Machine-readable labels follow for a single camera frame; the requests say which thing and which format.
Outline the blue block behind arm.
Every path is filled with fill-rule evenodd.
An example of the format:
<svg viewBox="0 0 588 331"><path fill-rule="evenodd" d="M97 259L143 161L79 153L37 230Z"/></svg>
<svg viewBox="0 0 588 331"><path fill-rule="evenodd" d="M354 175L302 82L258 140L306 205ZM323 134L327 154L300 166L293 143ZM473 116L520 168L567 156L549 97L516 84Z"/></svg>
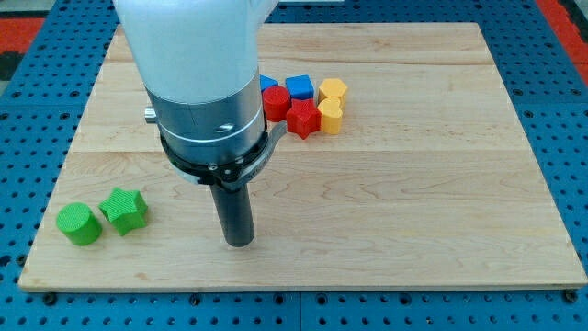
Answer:
<svg viewBox="0 0 588 331"><path fill-rule="evenodd" d="M266 76L266 75L263 75L263 74L261 74L259 76L259 79L260 79L260 90L261 90L261 92L264 92L269 87L278 86L279 85L279 82L276 79L274 79L272 77L269 77L269 76Z"/></svg>

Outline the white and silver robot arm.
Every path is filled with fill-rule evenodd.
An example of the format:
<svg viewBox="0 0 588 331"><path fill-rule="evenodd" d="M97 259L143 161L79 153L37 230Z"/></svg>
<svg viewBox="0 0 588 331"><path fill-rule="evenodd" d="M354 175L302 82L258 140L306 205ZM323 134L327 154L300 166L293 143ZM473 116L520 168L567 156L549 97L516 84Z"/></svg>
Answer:
<svg viewBox="0 0 588 331"><path fill-rule="evenodd" d="M285 127L266 129L257 32L277 0L114 0L174 167L235 191Z"/></svg>

